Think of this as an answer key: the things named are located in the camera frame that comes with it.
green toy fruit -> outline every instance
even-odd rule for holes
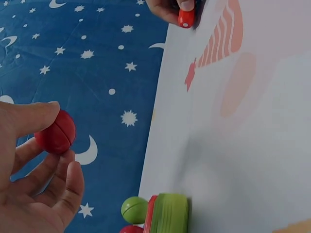
[[[140,197],[131,197],[123,202],[121,214],[125,221],[130,224],[139,225],[145,222],[148,202]]]

hand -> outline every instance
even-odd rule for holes
[[[48,154],[26,177],[10,181],[42,152],[34,138],[17,148],[16,139],[49,127],[59,110],[57,102],[0,101],[0,233],[62,233],[79,209],[84,179],[71,150],[62,156]]]
[[[174,0],[146,0],[151,12],[159,16],[168,23],[178,25],[179,11],[172,7],[171,1]],[[192,11],[194,9],[194,0],[177,0],[178,6],[183,11]]]

white dot print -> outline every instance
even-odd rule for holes
[[[116,90],[113,89],[113,88],[111,88],[111,89],[108,91],[108,93],[109,93],[110,95],[114,95],[114,94],[116,93]]]

blue tablecloth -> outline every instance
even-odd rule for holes
[[[86,190],[66,232],[127,225],[120,207],[138,194],[166,32],[144,0],[0,3],[0,100],[57,100],[76,124]]]

pink fish illustration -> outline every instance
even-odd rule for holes
[[[311,50],[311,1],[218,0],[215,10],[221,7],[218,23],[201,57],[190,66],[185,85],[189,91],[196,69],[234,55],[235,66],[223,80],[212,110],[213,125],[227,133],[257,107],[281,59]]]

